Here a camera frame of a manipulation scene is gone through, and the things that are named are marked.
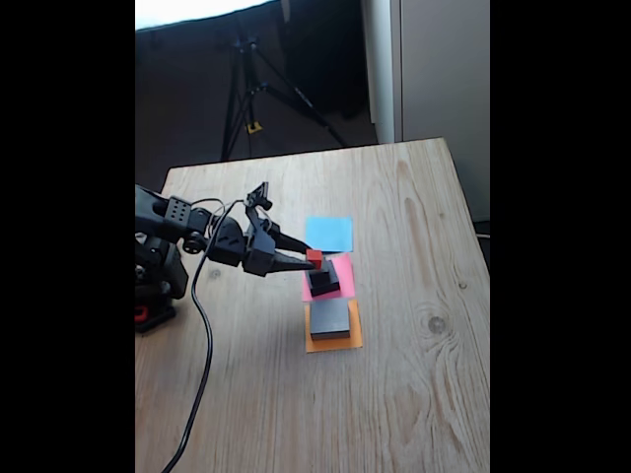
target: wooden table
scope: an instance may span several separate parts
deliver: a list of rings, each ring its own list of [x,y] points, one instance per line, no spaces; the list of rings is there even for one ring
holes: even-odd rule
[[[364,347],[305,353],[300,273],[207,262],[214,356],[174,471],[488,471],[489,274],[446,142],[171,169],[163,194],[228,201],[263,180],[288,235],[308,215],[353,218]],[[231,216],[245,228],[243,207]],[[198,257],[182,253],[191,279]],[[174,454],[203,370],[201,317],[189,293],[175,306],[136,338],[138,472]]]

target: wood knot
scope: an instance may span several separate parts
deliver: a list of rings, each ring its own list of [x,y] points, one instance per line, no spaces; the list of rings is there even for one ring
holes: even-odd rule
[[[440,317],[434,316],[430,318],[429,327],[432,333],[443,333],[443,331],[445,330],[445,321],[442,320]]]

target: small black cube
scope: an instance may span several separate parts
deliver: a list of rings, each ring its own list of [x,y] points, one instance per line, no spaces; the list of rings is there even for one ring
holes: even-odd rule
[[[322,294],[332,293],[333,291],[339,291],[339,279],[330,259],[322,261],[321,269],[307,271],[307,282],[313,298]]]
[[[350,338],[351,319],[348,300],[329,299],[310,304],[310,329],[313,340]]]

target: orange paper square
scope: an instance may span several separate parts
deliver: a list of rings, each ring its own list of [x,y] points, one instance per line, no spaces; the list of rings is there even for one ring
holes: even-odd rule
[[[362,339],[362,324],[359,320],[359,308],[357,300],[352,299],[348,302],[349,316],[351,321],[350,338],[334,338],[330,340],[312,340],[310,315],[311,307],[309,304],[305,306],[305,336],[307,341],[307,353],[325,352],[327,350],[345,350],[347,348],[361,348],[364,346]]]

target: red cube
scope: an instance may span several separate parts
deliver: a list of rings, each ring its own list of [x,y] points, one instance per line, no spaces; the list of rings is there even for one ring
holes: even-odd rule
[[[315,269],[322,267],[322,252],[319,249],[307,250],[307,261],[315,266]]]

